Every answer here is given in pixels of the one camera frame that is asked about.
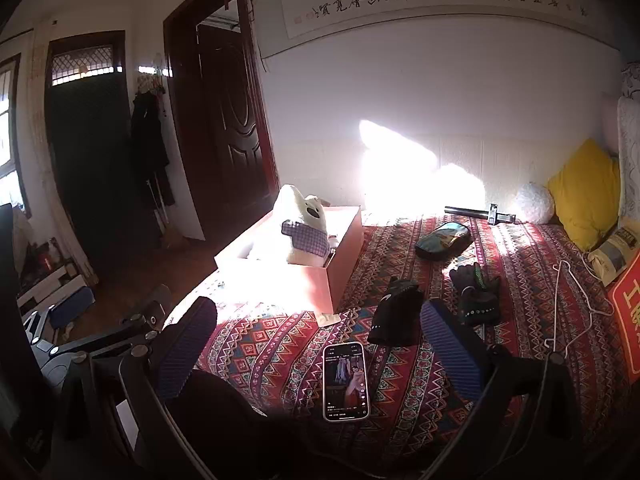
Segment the phone screen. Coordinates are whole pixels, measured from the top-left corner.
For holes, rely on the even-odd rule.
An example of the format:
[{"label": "phone screen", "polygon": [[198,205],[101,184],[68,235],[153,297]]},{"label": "phone screen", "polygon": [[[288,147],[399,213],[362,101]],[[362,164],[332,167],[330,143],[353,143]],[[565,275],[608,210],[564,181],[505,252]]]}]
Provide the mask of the phone screen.
[{"label": "phone screen", "polygon": [[330,422],[369,416],[364,347],[357,342],[329,345],[322,362],[324,418]]}]

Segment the patterned bedspread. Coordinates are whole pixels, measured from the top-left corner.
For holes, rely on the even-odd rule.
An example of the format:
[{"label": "patterned bedspread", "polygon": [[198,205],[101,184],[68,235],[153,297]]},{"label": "patterned bedspread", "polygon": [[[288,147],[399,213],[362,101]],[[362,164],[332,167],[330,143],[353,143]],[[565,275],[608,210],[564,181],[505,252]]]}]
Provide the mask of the patterned bedspread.
[{"label": "patterned bedspread", "polygon": [[[444,221],[459,221],[474,242],[445,264],[416,258],[414,244]],[[197,296],[217,304],[216,331],[198,366],[238,389],[257,408],[280,409],[304,418],[328,450],[350,462],[384,471],[417,449],[440,449],[464,423],[472,405],[451,387],[428,341],[409,348],[367,343],[372,316],[389,278],[412,279],[426,297],[440,297],[456,311],[449,269],[478,261],[490,276],[501,276],[502,322],[478,328],[487,342],[512,354],[543,358],[544,339],[552,337],[556,272],[568,260],[592,305],[601,310],[605,290],[585,269],[578,249],[555,225],[500,224],[451,216],[396,219],[365,225],[365,241],[342,298],[341,322],[318,328],[310,312],[283,312],[267,304],[237,304],[226,297],[223,276],[215,272],[174,310],[180,316]],[[584,297],[564,271],[559,282],[558,348],[589,323]],[[329,424],[322,419],[322,349],[357,340],[366,349],[371,415],[367,420]],[[584,441],[593,445],[610,431],[624,409],[628,381],[615,317],[594,316],[593,329],[570,347],[568,366],[582,411]],[[514,417],[518,400],[511,405]]]}]

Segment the red sign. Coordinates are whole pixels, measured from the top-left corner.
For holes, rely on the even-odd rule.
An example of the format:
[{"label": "red sign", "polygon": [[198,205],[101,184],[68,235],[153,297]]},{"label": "red sign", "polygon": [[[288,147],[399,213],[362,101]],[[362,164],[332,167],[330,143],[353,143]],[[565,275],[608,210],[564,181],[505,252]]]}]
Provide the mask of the red sign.
[{"label": "red sign", "polygon": [[640,252],[609,293],[625,349],[629,382],[640,378]]}]

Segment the open cardboard box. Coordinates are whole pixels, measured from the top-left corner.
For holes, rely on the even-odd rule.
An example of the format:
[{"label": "open cardboard box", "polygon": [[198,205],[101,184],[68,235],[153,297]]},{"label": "open cardboard box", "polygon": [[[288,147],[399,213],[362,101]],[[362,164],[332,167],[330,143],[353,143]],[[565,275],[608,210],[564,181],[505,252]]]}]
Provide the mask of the open cardboard box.
[{"label": "open cardboard box", "polygon": [[267,213],[216,255],[225,289],[235,301],[260,301],[292,310],[336,314],[364,241],[360,208],[325,207],[329,236],[338,238],[324,267],[249,260],[254,235],[270,221]]}]

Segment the white fluffy ball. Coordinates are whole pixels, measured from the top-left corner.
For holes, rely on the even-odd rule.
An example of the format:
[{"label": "white fluffy ball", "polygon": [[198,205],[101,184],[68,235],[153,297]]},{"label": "white fluffy ball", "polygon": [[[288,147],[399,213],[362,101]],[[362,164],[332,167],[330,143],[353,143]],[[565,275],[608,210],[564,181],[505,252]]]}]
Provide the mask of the white fluffy ball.
[{"label": "white fluffy ball", "polygon": [[520,187],[510,210],[517,219],[531,224],[546,224],[554,211],[554,199],[549,190],[532,182]]}]

